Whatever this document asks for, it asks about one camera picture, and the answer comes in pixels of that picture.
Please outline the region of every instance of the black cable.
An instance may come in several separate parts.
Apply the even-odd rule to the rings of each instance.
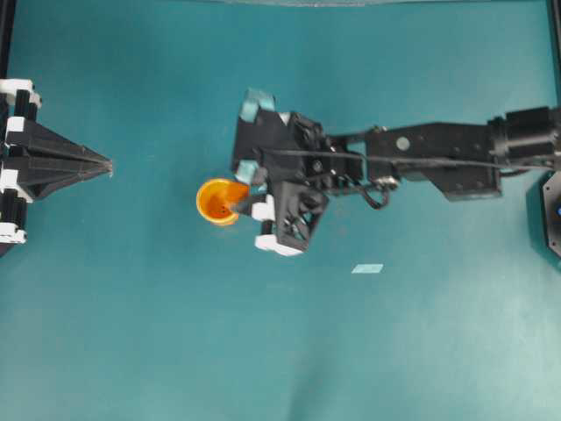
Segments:
[[[382,194],[382,201],[377,202],[368,194],[365,186],[361,185],[358,182],[355,183],[355,186],[359,190],[360,195],[365,199],[365,201],[370,205],[371,208],[378,211],[389,204],[389,189],[379,190],[379,192]]]
[[[526,174],[527,169],[515,169],[514,171],[508,171],[507,173],[501,171],[501,178],[516,177],[517,175]]]
[[[484,161],[453,160],[450,158],[395,158],[389,156],[365,156],[362,153],[326,152],[326,151],[296,151],[290,149],[261,149],[265,153],[286,156],[323,156],[328,158],[346,158],[365,162],[387,162],[390,164],[422,164],[423,167],[484,167],[484,168],[512,168],[512,169],[551,169],[545,165],[513,165],[495,164]]]

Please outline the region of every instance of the teal table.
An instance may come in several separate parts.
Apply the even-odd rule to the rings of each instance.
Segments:
[[[302,9],[21,0],[10,75],[115,174],[0,260],[2,421],[553,420],[561,276],[532,173],[448,203],[334,200],[311,248],[205,223],[248,86],[330,132],[557,103],[545,1]],[[383,264],[352,275],[357,264]]]

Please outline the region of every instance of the orange cup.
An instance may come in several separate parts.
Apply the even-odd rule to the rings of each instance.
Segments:
[[[219,226],[232,225],[239,215],[230,207],[249,196],[249,186],[225,178],[205,182],[196,194],[196,208],[203,218]]]

